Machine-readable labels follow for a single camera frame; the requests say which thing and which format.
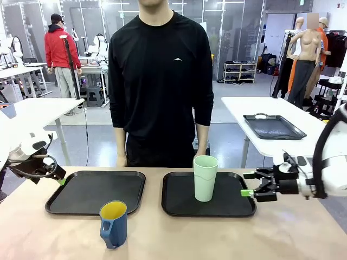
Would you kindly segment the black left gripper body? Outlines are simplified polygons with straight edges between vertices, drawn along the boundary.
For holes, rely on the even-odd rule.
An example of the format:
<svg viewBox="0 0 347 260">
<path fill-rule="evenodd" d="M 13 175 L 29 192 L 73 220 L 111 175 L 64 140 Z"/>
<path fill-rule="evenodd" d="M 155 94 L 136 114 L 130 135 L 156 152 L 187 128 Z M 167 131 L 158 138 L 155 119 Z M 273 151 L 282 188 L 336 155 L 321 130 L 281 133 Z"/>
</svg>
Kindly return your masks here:
<svg viewBox="0 0 347 260">
<path fill-rule="evenodd" d="M 43 159 L 28 162 L 27 172 L 36 178 L 50 178 L 56 169 L 56 163 L 46 164 Z"/>
</svg>

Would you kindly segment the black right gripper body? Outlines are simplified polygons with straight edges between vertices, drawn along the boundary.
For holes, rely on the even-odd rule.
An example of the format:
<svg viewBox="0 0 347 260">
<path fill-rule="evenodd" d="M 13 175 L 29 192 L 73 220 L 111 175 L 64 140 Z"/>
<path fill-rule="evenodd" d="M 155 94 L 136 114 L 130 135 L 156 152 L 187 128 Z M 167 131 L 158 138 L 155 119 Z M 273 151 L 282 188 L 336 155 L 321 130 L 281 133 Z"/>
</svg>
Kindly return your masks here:
<svg viewBox="0 0 347 260">
<path fill-rule="evenodd" d="M 276 192 L 281 194 L 299 194 L 297 179 L 299 171 L 296 166 L 277 165 L 273 167 Z"/>
</svg>

